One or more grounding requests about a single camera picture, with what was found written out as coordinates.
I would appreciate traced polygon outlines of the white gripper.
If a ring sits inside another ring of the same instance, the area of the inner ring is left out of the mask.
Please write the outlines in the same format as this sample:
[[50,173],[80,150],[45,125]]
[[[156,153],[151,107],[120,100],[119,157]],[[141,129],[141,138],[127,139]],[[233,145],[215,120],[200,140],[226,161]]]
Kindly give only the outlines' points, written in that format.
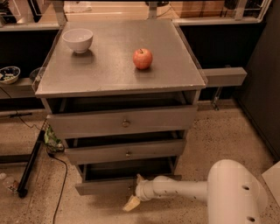
[[136,190],[135,195],[129,197],[128,202],[124,205],[122,210],[129,212],[140,205],[141,201],[149,201],[158,198],[158,194],[154,189],[154,181],[144,179],[140,174],[136,175]]

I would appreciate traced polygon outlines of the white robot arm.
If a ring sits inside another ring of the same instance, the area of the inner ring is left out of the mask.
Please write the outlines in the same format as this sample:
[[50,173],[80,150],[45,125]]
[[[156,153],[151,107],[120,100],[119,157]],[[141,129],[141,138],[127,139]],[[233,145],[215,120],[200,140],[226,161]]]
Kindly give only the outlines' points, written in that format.
[[206,181],[138,176],[136,190],[123,210],[129,212],[143,201],[185,196],[206,203],[208,224],[262,224],[260,214],[268,195],[258,179],[242,164],[222,159],[210,169]]

